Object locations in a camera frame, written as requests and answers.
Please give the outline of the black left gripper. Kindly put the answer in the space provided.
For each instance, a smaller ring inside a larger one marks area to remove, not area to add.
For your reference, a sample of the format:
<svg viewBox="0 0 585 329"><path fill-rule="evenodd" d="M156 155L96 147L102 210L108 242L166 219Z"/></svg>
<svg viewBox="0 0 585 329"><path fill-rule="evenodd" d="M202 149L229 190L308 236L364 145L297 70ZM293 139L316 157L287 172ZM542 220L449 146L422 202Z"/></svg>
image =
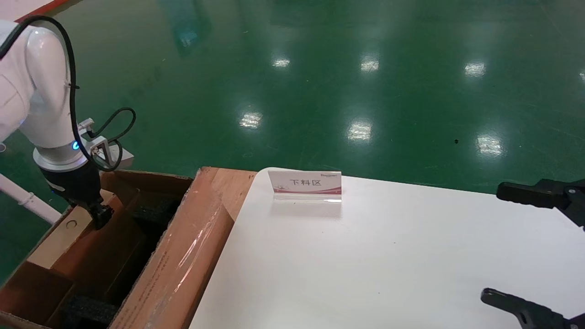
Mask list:
<svg viewBox="0 0 585 329"><path fill-rule="evenodd" d="M50 189L67 202L89 210L96 230L111 220L114 209L103 205L100 171L90 162L71 171L49 171L39 168Z"/></svg>

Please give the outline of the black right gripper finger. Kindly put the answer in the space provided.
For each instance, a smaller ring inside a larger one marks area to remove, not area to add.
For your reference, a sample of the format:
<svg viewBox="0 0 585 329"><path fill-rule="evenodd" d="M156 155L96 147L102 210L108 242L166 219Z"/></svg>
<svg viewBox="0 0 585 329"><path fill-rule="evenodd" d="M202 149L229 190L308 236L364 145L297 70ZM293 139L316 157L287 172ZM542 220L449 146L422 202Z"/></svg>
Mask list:
<svg viewBox="0 0 585 329"><path fill-rule="evenodd" d="M496 197L538 208L557 208L577 227L585 226L585 180L563 182L541 179L535 185L499 184Z"/></svg>
<svg viewBox="0 0 585 329"><path fill-rule="evenodd" d="M541 304L499 290L483 289L480 300L515 316L523 329L583 329L585 327L584 313L573 318L566 318Z"/></svg>

